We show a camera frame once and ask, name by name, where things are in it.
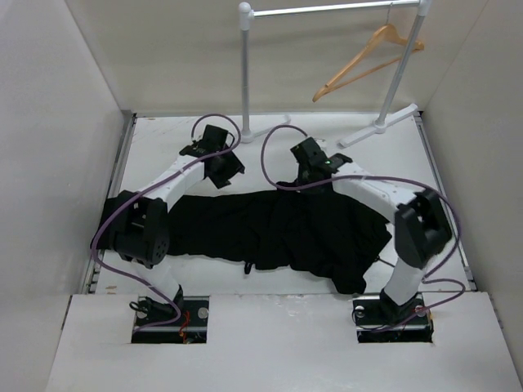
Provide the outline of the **black trousers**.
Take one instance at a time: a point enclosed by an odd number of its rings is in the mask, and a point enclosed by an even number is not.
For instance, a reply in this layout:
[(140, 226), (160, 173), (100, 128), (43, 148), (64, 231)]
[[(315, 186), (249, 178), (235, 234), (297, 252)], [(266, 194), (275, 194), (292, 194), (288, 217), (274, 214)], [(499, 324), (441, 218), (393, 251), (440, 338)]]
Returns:
[(387, 223), (333, 191), (186, 195), (168, 213), (168, 255), (242, 262), (246, 273), (289, 267), (330, 279), (340, 294), (362, 294), (365, 273), (391, 241)]

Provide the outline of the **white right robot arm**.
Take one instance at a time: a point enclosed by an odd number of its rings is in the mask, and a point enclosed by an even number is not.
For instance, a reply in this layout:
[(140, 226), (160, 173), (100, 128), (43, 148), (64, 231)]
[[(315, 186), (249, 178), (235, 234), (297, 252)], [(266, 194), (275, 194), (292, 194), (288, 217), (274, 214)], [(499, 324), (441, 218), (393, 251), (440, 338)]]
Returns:
[(415, 300), (431, 260), (452, 238), (445, 199), (440, 192), (414, 180), (375, 176), (344, 154), (328, 156), (308, 137), (293, 146), (300, 189), (330, 185), (384, 217), (393, 228), (397, 262), (379, 294), (382, 323), (398, 324), (414, 314)]

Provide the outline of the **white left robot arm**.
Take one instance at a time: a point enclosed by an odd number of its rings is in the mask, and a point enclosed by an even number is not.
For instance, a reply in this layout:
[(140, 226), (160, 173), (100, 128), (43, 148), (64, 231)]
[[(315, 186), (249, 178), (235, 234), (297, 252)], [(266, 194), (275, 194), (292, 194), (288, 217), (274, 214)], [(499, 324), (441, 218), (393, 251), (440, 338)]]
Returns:
[(181, 285), (163, 263), (169, 249), (168, 213), (184, 194), (203, 180), (220, 189), (245, 171), (233, 151), (236, 139), (224, 128), (208, 124), (200, 138), (180, 150), (177, 159), (149, 185), (123, 190), (105, 201), (91, 252), (109, 250), (133, 265), (128, 276), (142, 283), (155, 299), (137, 302), (136, 311), (155, 310), (165, 325), (183, 316)]

